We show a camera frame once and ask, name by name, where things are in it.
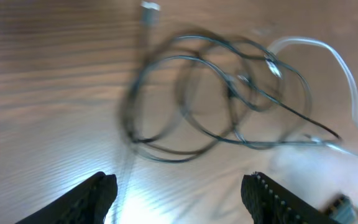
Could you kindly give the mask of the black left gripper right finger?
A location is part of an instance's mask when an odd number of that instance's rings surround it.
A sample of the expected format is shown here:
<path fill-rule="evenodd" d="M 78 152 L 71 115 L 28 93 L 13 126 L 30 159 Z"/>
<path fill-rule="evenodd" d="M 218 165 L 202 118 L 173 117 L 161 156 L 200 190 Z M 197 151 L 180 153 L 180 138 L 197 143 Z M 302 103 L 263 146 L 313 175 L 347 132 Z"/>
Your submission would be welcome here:
<path fill-rule="evenodd" d="M 337 224 L 262 172 L 243 176 L 241 198 L 255 224 Z"/>

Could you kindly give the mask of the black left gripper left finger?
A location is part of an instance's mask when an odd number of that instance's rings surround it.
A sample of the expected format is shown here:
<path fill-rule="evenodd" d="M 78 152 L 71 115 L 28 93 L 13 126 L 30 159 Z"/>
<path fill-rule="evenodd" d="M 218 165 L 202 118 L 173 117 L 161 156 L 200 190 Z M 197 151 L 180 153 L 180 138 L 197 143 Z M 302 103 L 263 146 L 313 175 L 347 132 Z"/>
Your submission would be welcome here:
<path fill-rule="evenodd" d="M 103 224 L 116 197 L 116 176 L 97 172 L 17 224 Z"/>

